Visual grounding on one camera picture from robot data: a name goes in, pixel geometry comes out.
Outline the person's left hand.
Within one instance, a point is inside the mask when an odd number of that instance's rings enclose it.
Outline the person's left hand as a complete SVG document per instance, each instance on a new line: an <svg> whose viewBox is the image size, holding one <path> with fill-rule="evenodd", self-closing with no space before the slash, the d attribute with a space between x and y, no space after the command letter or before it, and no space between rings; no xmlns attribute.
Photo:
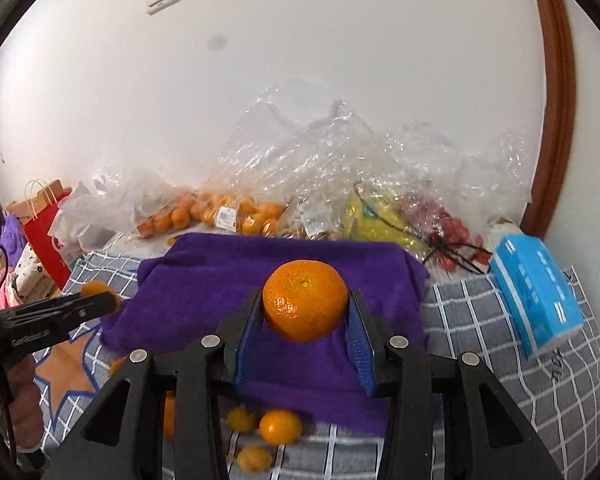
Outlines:
<svg viewBox="0 0 600 480"><path fill-rule="evenodd" d="M34 382L34 359L27 356L7 373L14 400L9 404L18 448L36 448L44 432L43 413L40 407L41 393Z"/></svg>

